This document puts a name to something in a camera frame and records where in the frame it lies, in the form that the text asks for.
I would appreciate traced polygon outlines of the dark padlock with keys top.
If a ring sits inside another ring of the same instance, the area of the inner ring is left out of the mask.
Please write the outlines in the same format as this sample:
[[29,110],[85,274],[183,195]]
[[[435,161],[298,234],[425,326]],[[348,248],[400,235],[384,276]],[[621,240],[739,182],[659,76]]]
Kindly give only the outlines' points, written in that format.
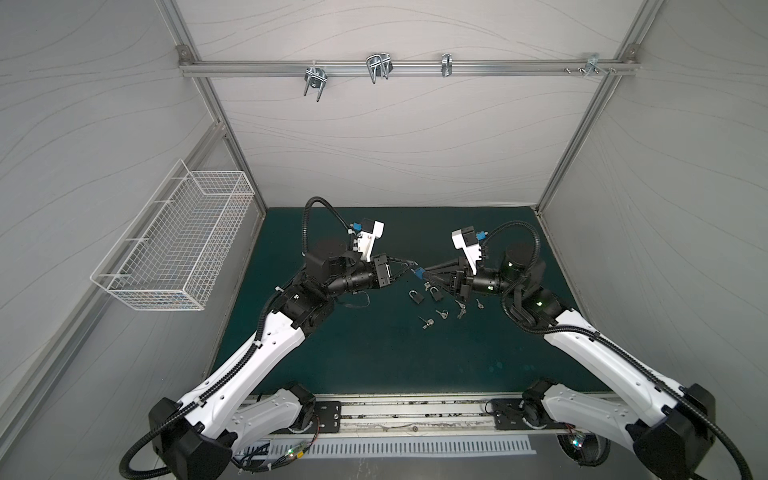
[[416,305],[420,305],[424,301],[423,295],[416,290],[410,290],[408,296]]

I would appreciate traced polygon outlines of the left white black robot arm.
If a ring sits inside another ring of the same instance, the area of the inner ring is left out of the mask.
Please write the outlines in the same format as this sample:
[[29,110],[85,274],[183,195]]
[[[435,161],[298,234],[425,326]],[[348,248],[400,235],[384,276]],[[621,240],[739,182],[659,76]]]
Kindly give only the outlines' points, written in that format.
[[216,479],[242,448],[278,430],[306,429],[315,397],[298,384],[253,404],[244,402],[333,313],[338,297],[393,283],[395,261],[343,243],[309,250],[297,273],[267,300],[244,344],[179,400],[163,398],[152,408],[150,431],[124,455],[120,474]]

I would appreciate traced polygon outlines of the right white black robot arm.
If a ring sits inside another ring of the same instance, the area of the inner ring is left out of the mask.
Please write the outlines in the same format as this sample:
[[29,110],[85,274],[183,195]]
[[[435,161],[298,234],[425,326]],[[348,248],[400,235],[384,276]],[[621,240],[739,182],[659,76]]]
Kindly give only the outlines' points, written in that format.
[[541,379],[524,391],[522,419],[533,429],[572,428],[566,449],[577,452],[582,435],[621,445],[659,479],[694,479],[715,441],[714,397],[703,387],[684,387],[627,353],[541,284],[546,264],[540,246],[510,246],[497,268],[485,266],[481,245],[454,261],[418,275],[466,302],[473,293],[499,297],[504,313],[522,330],[542,336],[580,363],[616,395],[609,401]]

